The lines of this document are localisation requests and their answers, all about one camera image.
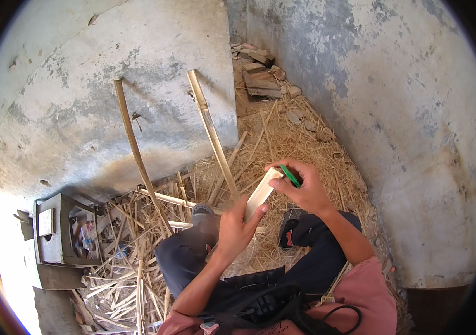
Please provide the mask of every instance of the dirt floor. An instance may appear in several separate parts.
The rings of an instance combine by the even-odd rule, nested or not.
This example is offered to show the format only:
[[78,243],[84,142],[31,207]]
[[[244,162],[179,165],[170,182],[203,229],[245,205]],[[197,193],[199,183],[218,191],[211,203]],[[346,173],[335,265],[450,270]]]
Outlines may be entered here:
[[[389,292],[397,303],[397,334],[409,333],[411,320],[403,298],[405,292],[396,286],[396,269],[390,261],[387,238],[383,235],[376,210],[370,203],[367,186],[344,147],[337,142],[333,130],[324,124],[301,95],[293,99],[288,94],[284,94],[281,99],[248,96],[242,78],[242,66],[253,61],[235,58],[237,59],[233,60],[233,65],[236,112],[239,136],[243,137],[243,144],[238,148],[234,162],[229,162],[229,166],[238,191],[250,195],[264,176],[264,166],[283,157],[293,157],[315,164],[335,207],[359,217],[363,234],[374,246],[383,265]],[[285,80],[277,80],[268,71],[255,76],[277,83],[279,87],[291,86]],[[227,151],[227,159],[232,152],[233,150]],[[185,196],[188,201],[208,203],[220,209],[230,205],[230,193],[226,184],[217,187],[221,170],[215,157],[197,162],[181,172],[180,179],[168,178],[154,183],[156,191],[176,198]],[[104,257],[112,260],[101,269],[91,269],[91,274],[86,278],[88,289],[74,292],[77,317],[81,324],[92,326],[93,331],[95,328],[97,331],[126,328],[133,331],[137,329],[136,325],[141,323],[143,332],[149,334],[157,331],[159,323],[173,303],[173,298],[166,292],[165,282],[152,254],[153,248],[168,233],[157,218],[148,197],[139,190],[117,197],[113,199],[113,203],[114,205],[110,202],[108,208],[110,215],[100,219],[102,224],[107,224],[101,234],[102,249],[108,251]],[[268,204],[270,211],[260,223],[260,226],[265,227],[265,232],[255,234],[248,248],[223,274],[224,277],[273,269],[282,265],[285,265],[288,271],[309,251],[309,248],[304,247],[282,250],[278,246],[282,218],[287,208],[292,206],[292,201],[274,192],[268,198]],[[186,207],[164,203],[162,213],[168,220],[188,222],[189,209]],[[120,238],[120,243],[127,245],[129,241],[139,239],[132,244],[133,251],[130,251],[127,257],[116,258],[112,257],[111,252],[114,250],[114,236],[121,227],[123,237]],[[334,286],[350,269],[351,264],[347,263],[331,289],[322,298],[322,302],[334,300]],[[119,276],[125,277],[128,273],[133,273],[134,276],[117,280]],[[95,287],[101,289],[102,285],[109,283],[113,283],[109,288],[87,298],[88,294],[97,291]],[[146,289],[139,292],[138,286]],[[138,310],[143,315],[141,320],[138,320]]]

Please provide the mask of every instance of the dark pants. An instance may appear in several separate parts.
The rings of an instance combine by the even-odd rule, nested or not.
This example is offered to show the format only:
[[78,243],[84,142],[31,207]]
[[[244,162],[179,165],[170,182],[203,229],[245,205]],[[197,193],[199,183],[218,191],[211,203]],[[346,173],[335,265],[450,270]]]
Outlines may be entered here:
[[[350,213],[340,212],[361,231],[359,219]],[[329,289],[346,263],[346,257],[328,227],[313,214],[300,217],[300,224],[292,233],[292,243],[312,247],[276,284],[295,281],[308,301],[317,301]],[[176,298],[201,272],[207,256],[206,246],[213,247],[214,237],[204,234],[195,226],[163,240],[155,250],[156,260],[167,287]],[[207,314],[221,312],[248,298],[252,292],[236,289],[219,280],[208,304]]]

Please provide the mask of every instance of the person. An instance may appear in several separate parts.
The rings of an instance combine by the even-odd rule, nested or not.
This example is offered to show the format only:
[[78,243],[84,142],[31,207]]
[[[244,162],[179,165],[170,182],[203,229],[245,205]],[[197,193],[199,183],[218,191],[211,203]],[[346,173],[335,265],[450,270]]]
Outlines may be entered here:
[[[220,280],[251,241],[268,205],[261,205],[249,222],[243,222],[248,197],[242,196],[221,216],[219,233],[210,207],[197,205],[192,211],[194,226],[163,240],[155,249],[163,277],[176,298],[158,334],[395,333],[395,301],[374,249],[361,233],[359,219],[335,209],[314,165],[285,158],[265,170],[280,164],[297,172],[303,183],[296,188],[288,180],[273,179],[270,186],[305,213],[283,222],[281,247],[301,245],[311,250],[286,273],[283,267]],[[307,310],[330,288],[347,260],[353,268],[335,287],[335,302]]]

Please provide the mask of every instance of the black cable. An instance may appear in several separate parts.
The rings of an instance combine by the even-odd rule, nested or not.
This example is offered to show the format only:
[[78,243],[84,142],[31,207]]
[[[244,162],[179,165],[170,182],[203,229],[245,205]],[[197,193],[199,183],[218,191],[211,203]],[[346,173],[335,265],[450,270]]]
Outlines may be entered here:
[[353,309],[356,313],[357,313],[357,323],[355,324],[355,326],[353,328],[351,328],[349,331],[345,332],[345,333],[342,333],[342,335],[346,335],[346,334],[350,334],[351,332],[355,331],[357,329],[357,327],[359,327],[359,325],[361,324],[361,319],[362,319],[362,316],[361,316],[361,311],[359,309],[357,309],[357,307],[355,306],[350,306],[350,305],[342,305],[342,306],[339,306],[339,307],[336,307],[336,308],[333,308],[332,311],[330,311],[329,313],[327,313],[323,318],[322,318],[322,322],[325,322],[327,320],[327,318],[329,318],[329,316],[331,314],[333,314],[334,312],[342,309],[342,308],[349,308],[349,309]]

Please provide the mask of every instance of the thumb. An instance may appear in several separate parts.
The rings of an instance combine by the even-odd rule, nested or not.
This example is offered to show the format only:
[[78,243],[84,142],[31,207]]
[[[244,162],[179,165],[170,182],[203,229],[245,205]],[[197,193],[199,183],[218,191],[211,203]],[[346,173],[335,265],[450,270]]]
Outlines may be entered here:
[[285,195],[287,195],[289,198],[293,198],[296,195],[296,189],[294,186],[292,186],[289,181],[283,180],[283,179],[272,179],[268,182],[268,184],[273,187],[274,190],[279,191]]
[[261,222],[261,219],[264,218],[264,216],[266,215],[266,212],[269,208],[270,207],[267,204],[260,205],[255,210],[255,213],[253,213],[253,216],[246,223],[246,229],[254,231],[257,228],[258,224]]

